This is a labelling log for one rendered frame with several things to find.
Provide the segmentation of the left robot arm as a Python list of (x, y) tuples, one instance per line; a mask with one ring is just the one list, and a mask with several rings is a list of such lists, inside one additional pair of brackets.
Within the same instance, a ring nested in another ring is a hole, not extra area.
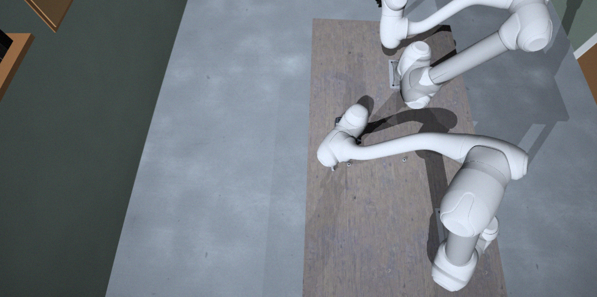
[(495, 216), (510, 180), (528, 173), (529, 155), (501, 139), (467, 133), (419, 132), (373, 145), (356, 144), (368, 123), (368, 110), (353, 104), (317, 150), (324, 166), (368, 160), (415, 150), (432, 150), (463, 164), (440, 207), (445, 240), (431, 264), (433, 280), (449, 291), (464, 288), (480, 256), (500, 230)]

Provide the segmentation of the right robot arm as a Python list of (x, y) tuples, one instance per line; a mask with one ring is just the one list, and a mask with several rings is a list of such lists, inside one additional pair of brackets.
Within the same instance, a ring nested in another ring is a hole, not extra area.
[(543, 49), (553, 33), (547, 7), (549, 0), (453, 0), (422, 21), (410, 21), (403, 16), (408, 1), (382, 0), (380, 37), (383, 46), (396, 48), (407, 36), (426, 32), (470, 6), (505, 9), (510, 14), (498, 31), (434, 67), (430, 66), (431, 48), (427, 43), (415, 41), (409, 44), (399, 62), (392, 62), (393, 84), (401, 86), (404, 102), (413, 109), (427, 106), (445, 82), (505, 51)]

